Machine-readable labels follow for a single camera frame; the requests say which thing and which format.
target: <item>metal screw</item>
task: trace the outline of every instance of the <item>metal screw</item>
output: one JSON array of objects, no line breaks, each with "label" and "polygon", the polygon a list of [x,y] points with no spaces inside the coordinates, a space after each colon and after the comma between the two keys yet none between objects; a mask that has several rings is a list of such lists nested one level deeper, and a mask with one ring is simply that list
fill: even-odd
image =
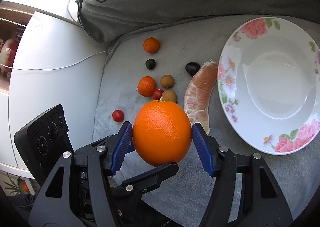
[{"label": "metal screw", "polygon": [[253,157],[255,159],[261,159],[261,155],[259,153],[253,153]]},{"label": "metal screw", "polygon": [[219,150],[220,150],[221,152],[227,152],[227,151],[228,151],[228,148],[225,147],[225,146],[221,146],[221,147],[219,147]]},{"label": "metal screw", "polygon": [[125,188],[127,191],[132,191],[133,190],[133,185],[127,185]]},{"label": "metal screw", "polygon": [[68,157],[70,157],[71,156],[71,152],[70,151],[66,151],[66,152],[64,152],[63,154],[62,154],[62,157],[64,157],[64,158],[68,158]]},{"label": "metal screw", "polygon": [[106,146],[101,145],[101,146],[98,146],[98,147],[97,147],[97,151],[98,151],[98,152],[103,152],[103,151],[105,151],[105,150],[106,150]]}]

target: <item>cherry tomato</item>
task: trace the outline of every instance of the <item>cherry tomato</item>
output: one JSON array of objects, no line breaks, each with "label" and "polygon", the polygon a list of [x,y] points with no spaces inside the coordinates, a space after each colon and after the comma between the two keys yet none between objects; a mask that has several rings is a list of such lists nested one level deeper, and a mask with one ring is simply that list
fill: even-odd
[{"label": "cherry tomato", "polygon": [[161,97],[162,93],[163,93],[163,90],[161,90],[161,89],[156,89],[156,90],[153,92],[152,98],[153,98],[154,100],[160,100],[160,97]]},{"label": "cherry tomato", "polygon": [[112,118],[115,122],[122,122],[124,120],[124,113],[122,110],[115,110],[112,113]]}]

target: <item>white plate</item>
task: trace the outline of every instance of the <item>white plate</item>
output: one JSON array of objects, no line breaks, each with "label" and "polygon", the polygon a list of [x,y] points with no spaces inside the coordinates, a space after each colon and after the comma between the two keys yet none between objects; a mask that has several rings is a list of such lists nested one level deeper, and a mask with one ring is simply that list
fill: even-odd
[{"label": "white plate", "polygon": [[248,21],[230,36],[219,61],[219,97],[230,124],[259,151],[287,155],[320,130],[320,51],[294,23]]}]

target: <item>peeled citrus segment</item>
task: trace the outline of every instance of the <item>peeled citrus segment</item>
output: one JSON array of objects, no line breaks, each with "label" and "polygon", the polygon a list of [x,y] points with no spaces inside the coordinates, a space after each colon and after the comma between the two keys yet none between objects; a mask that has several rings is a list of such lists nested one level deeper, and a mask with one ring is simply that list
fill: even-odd
[{"label": "peeled citrus segment", "polygon": [[212,89],[217,81],[218,63],[206,62],[190,81],[184,95],[183,109],[191,125],[201,123],[209,134],[209,101]]}]

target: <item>blue gripper pad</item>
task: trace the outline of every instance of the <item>blue gripper pad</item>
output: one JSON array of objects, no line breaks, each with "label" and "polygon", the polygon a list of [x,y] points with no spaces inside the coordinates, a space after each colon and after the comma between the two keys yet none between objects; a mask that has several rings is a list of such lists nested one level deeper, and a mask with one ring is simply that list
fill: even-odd
[{"label": "blue gripper pad", "polygon": [[202,167],[209,176],[213,177],[214,168],[212,165],[212,155],[204,142],[204,138],[201,135],[197,124],[192,126],[192,140],[196,146],[199,158],[201,160]]},{"label": "blue gripper pad", "polygon": [[111,168],[110,168],[110,172],[111,172],[111,176],[114,176],[116,174],[117,171],[120,170],[123,160],[124,160],[124,156],[127,153],[128,147],[129,147],[129,143],[132,139],[132,124],[129,122],[127,127],[124,130],[124,133],[122,134],[122,136],[118,136],[121,137],[115,151],[113,152],[113,156],[112,156],[112,164],[111,164]]}]

